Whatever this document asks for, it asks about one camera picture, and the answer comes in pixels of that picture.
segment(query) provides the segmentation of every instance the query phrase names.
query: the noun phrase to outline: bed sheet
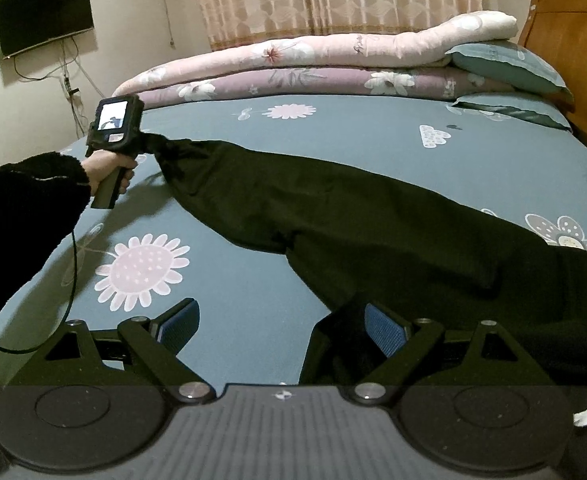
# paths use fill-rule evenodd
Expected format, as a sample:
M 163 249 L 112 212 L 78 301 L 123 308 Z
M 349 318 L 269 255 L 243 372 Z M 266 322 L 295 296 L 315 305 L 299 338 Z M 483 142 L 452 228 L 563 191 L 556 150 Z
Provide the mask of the bed sheet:
M 333 95 L 186 103 L 146 111 L 141 128 L 385 174 L 532 229 L 550 244 L 587 250 L 587 149 L 570 132 L 445 102 Z M 83 158 L 84 141 L 63 151 Z M 283 255 L 236 247 L 195 220 L 171 197 L 155 159 L 142 158 L 115 209 L 88 208 L 77 224 L 82 267 L 70 318 L 92 330 L 115 328 L 190 296 L 201 323 L 178 357 L 218 393 L 226 383 L 295 383 L 326 307 Z M 38 233 L 16 240 L 14 264 L 37 243 Z M 127 258 L 140 265 L 130 276 L 139 294 L 129 301 L 118 295 Z M 24 348 L 47 337 L 66 307 L 72 264 L 68 237 L 0 313 L 0 344 Z M 0 354 L 0 380 L 25 360 Z

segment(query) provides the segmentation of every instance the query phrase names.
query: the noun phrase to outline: wall-mounted tv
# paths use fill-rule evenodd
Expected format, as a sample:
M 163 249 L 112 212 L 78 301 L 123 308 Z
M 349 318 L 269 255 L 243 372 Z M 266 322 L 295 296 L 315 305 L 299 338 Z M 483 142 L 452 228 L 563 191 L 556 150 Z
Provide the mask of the wall-mounted tv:
M 93 27 L 90 0 L 0 0 L 5 59 Z

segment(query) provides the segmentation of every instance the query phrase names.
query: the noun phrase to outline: handle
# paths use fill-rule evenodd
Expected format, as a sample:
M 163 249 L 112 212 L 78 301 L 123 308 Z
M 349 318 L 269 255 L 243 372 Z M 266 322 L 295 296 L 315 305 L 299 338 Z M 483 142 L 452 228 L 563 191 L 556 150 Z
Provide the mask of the handle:
M 91 203 L 92 209 L 113 209 L 118 198 L 120 183 L 125 176 L 126 168 L 113 170 L 105 180 L 98 185 L 98 190 Z
M 152 337 L 177 355 L 198 331 L 200 307 L 194 298 L 185 298 L 156 319 L 149 331 Z

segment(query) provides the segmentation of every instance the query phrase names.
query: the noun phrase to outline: fuzzy black sweater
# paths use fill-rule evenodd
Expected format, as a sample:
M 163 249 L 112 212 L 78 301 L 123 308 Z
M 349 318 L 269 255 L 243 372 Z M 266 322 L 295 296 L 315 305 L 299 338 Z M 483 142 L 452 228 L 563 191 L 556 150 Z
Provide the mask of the fuzzy black sweater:
M 0 310 L 72 231 L 90 195 L 72 156 L 43 153 L 0 166 Z

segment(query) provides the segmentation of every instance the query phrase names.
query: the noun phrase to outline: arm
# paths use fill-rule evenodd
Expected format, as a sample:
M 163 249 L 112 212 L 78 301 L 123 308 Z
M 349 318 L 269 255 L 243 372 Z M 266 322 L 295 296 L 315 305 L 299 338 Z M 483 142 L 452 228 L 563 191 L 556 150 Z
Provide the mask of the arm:
M 43 267 L 98 184 L 119 166 L 133 168 L 136 162 L 99 150 L 82 163 L 53 152 L 0 167 L 0 310 Z

